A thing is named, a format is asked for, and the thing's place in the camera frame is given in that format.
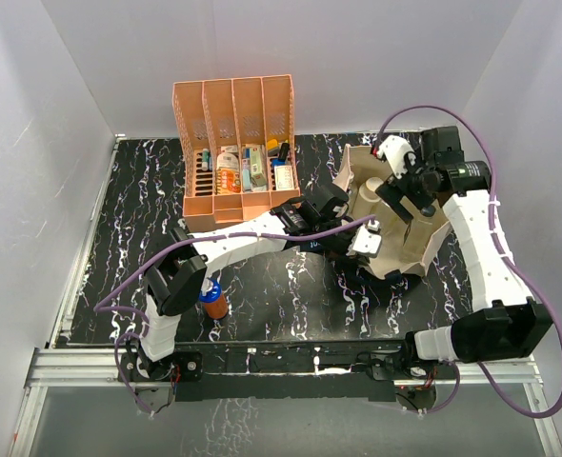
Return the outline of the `white red label card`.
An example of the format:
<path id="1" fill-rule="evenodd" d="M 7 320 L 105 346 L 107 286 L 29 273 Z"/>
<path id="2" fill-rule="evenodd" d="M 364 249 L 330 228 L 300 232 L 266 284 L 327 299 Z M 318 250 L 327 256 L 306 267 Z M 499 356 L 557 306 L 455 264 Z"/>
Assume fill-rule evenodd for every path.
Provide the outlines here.
<path id="1" fill-rule="evenodd" d="M 291 165 L 278 165 L 273 167 L 276 190 L 293 190 L 294 177 Z"/>

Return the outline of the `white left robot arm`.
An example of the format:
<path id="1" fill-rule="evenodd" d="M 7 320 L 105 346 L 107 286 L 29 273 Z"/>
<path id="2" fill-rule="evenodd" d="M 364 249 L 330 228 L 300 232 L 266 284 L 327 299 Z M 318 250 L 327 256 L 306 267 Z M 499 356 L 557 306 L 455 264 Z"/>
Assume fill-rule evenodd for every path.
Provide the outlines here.
<path id="1" fill-rule="evenodd" d="M 215 279 L 222 269 L 311 242 L 335 254 L 356 255 L 357 240 L 367 223 L 345 219 L 348 203 L 348 194 L 332 185 L 322 203 L 293 197 L 231 227 L 174 230 L 173 244 L 154 255 L 144 270 L 147 323 L 139 337 L 142 371 L 153 380 L 171 373 L 179 324 L 195 305 L 203 305 L 213 320 L 228 314 Z"/>

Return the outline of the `green cardboard box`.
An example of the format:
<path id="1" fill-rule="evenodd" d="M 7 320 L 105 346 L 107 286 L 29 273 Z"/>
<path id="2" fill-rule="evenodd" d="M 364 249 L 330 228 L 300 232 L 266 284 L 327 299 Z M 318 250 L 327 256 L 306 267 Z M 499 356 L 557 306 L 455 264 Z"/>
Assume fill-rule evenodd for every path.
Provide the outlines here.
<path id="1" fill-rule="evenodd" d="M 251 183 L 255 187 L 267 185 L 266 157 L 261 145 L 248 146 L 250 156 Z"/>

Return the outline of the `peach plastic desk organizer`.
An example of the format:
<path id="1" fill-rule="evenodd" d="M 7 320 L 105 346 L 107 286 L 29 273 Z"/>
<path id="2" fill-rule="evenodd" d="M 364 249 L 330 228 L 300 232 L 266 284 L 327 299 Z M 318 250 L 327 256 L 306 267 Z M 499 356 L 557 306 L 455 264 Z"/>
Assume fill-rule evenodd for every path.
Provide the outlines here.
<path id="1" fill-rule="evenodd" d="M 290 75 L 177 82 L 172 106 L 190 230 L 241 223 L 300 195 Z"/>

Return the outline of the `orange spiral notebook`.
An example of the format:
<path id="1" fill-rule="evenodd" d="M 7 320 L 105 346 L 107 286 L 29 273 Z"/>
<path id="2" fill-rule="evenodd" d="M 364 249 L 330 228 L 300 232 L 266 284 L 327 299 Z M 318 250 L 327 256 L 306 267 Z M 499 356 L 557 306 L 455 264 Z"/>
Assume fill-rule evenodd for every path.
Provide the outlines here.
<path id="1" fill-rule="evenodd" d="M 234 169 L 219 169 L 216 174 L 216 188 L 220 195 L 240 193 L 241 172 Z"/>

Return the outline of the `white label packet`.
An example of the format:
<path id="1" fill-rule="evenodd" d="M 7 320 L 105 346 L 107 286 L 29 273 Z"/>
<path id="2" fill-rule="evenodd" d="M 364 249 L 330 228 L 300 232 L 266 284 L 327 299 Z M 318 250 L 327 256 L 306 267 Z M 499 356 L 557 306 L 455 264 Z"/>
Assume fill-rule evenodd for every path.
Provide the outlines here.
<path id="1" fill-rule="evenodd" d="M 217 154 L 217 169 L 239 170 L 239 149 L 236 145 L 222 146 Z"/>

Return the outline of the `orange bottle blue cap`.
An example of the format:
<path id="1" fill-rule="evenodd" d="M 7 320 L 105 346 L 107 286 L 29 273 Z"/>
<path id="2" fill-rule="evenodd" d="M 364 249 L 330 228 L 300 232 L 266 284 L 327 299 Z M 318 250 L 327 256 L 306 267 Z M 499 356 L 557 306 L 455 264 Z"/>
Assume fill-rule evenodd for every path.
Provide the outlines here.
<path id="1" fill-rule="evenodd" d="M 199 293 L 199 301 L 213 320 L 223 319 L 229 312 L 227 300 L 218 281 L 208 279 L 205 288 Z"/>

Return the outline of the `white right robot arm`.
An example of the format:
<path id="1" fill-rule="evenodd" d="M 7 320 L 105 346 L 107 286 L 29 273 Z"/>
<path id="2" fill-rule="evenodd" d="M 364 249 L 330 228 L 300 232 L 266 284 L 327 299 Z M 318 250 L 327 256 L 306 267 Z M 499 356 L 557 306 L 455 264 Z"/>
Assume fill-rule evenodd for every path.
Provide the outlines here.
<path id="1" fill-rule="evenodd" d="M 424 131 L 420 150 L 390 135 L 377 140 L 371 153 L 391 168 L 376 193 L 405 223 L 413 217 L 404 200 L 426 217 L 444 213 L 472 287 L 471 314 L 450 326 L 414 332 L 408 338 L 412 347 L 400 356 L 402 369 L 420 378 L 435 360 L 477 363 L 530 356 L 552 318 L 508 267 L 512 254 L 502 229 L 490 226 L 495 211 L 487 163 L 465 159 L 455 127 Z"/>

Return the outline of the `green white glue stick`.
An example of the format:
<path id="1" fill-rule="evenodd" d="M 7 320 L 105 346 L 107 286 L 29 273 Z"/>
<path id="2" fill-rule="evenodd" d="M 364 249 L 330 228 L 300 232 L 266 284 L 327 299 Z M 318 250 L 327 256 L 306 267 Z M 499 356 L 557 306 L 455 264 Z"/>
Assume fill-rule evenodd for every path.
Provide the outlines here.
<path id="1" fill-rule="evenodd" d="M 201 169 L 203 171 L 208 171 L 209 168 L 210 168 L 210 151 L 208 149 L 203 149 Z"/>

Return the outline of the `cream cylindrical bottle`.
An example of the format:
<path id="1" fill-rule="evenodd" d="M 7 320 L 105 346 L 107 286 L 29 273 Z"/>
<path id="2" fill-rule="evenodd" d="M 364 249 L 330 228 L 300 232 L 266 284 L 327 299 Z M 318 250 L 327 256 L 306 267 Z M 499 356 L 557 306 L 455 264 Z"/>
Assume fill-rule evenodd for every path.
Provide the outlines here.
<path id="1" fill-rule="evenodd" d="M 383 184 L 384 181 L 381 178 L 372 177 L 359 187 L 353 207 L 354 217 L 361 218 L 372 214 L 373 210 L 380 201 L 380 197 L 377 195 L 376 190 Z"/>

